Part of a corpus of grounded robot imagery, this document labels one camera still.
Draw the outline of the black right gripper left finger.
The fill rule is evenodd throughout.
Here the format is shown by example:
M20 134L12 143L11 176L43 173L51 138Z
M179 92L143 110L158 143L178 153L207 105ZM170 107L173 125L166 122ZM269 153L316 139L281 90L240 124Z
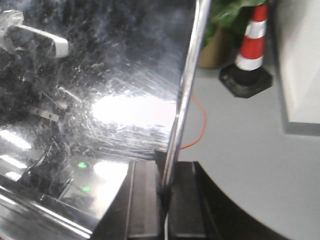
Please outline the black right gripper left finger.
M129 164L114 201L94 229L93 240L163 240L164 210L160 180L166 153Z

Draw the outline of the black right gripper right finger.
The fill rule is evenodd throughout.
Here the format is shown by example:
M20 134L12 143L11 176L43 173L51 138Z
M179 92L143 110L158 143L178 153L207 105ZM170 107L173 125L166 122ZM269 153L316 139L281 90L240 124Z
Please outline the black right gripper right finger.
M168 210L170 240L283 240L234 203L199 162L179 161Z

